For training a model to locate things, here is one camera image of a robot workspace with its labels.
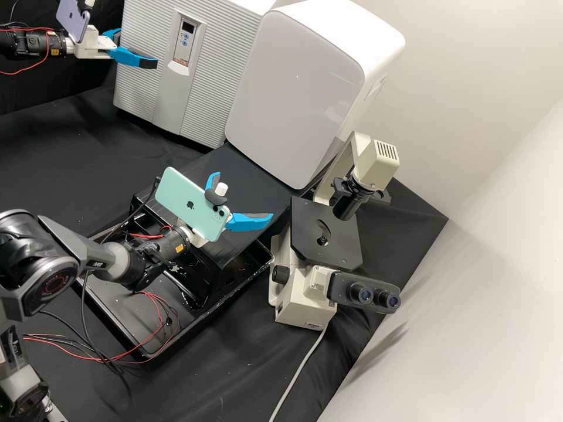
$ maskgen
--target black tray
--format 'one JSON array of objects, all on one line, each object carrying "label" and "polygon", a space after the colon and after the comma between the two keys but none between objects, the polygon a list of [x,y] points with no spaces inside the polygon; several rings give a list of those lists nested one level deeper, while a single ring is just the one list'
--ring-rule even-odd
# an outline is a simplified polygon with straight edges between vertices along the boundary
[{"label": "black tray", "polygon": [[[126,233],[155,234],[161,226],[162,219],[147,209],[110,240],[120,241]],[[97,233],[92,239],[101,240],[109,230]],[[88,278],[86,293],[102,316],[107,317],[129,343],[146,342],[135,353],[136,358],[145,360],[168,349],[180,338],[194,335],[212,314],[269,268],[272,261],[270,251],[257,240],[223,270],[208,262],[197,249],[188,250],[176,261],[177,267],[163,271],[145,289],[162,297],[177,312],[177,316],[169,312],[169,324],[153,338],[150,336],[159,327],[159,320],[155,305],[148,297],[132,294],[119,284],[99,280],[93,275]],[[78,279],[78,283],[82,287],[83,280]],[[166,319],[162,308],[160,312]]]}]

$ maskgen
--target mint green smartphone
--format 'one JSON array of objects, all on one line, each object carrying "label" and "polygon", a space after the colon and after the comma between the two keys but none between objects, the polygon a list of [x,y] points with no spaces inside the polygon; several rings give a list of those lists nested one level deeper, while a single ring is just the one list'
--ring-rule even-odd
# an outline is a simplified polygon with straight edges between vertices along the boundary
[{"label": "mint green smartphone", "polygon": [[225,205],[214,206],[205,191],[173,167],[167,167],[156,200],[209,241],[217,241],[230,215]]}]

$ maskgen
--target black cloth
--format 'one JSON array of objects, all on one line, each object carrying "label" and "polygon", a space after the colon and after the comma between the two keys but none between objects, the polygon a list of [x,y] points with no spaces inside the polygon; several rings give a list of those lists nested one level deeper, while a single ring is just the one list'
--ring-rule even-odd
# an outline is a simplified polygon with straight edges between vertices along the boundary
[{"label": "black cloth", "polygon": [[[0,210],[22,207],[81,234],[106,226],[128,209],[131,195],[168,165],[182,167],[204,149],[155,129],[111,105],[109,89],[89,91],[0,117]],[[357,213],[364,265],[361,274],[403,287],[446,218],[393,181],[392,206],[370,203]],[[267,274],[245,288],[199,335],[128,375],[134,399],[118,379],[37,343],[26,344],[52,398],[70,421],[265,421],[318,332],[275,324]],[[79,298],[69,289],[48,310],[80,325]],[[91,310],[95,343],[109,354],[124,350]],[[325,339],[305,366],[278,421],[314,421],[357,359],[382,316],[340,307]],[[22,332],[67,333],[43,315]]]}]

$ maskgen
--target white wall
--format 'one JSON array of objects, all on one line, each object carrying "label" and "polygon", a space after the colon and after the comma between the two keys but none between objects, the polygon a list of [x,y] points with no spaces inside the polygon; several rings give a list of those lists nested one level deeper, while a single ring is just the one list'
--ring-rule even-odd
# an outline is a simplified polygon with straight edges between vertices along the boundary
[{"label": "white wall", "polygon": [[320,418],[563,420],[563,101],[454,216]]},{"label": "white wall", "polygon": [[399,180],[451,214],[563,96],[563,2],[355,1],[407,42],[359,129],[395,144]]}]

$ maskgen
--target vent grille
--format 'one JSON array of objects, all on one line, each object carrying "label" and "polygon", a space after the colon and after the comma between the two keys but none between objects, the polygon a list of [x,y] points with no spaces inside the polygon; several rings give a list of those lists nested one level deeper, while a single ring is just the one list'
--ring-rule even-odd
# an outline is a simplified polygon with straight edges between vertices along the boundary
[{"label": "vent grille", "polygon": [[379,152],[380,155],[383,155],[395,161],[398,160],[397,150],[393,145],[389,145],[384,142],[377,141],[377,151]]},{"label": "vent grille", "polygon": [[155,70],[119,65],[114,104],[152,121],[176,8],[208,24],[180,134],[217,148],[261,18],[230,0],[126,0],[121,44],[159,61]]}]

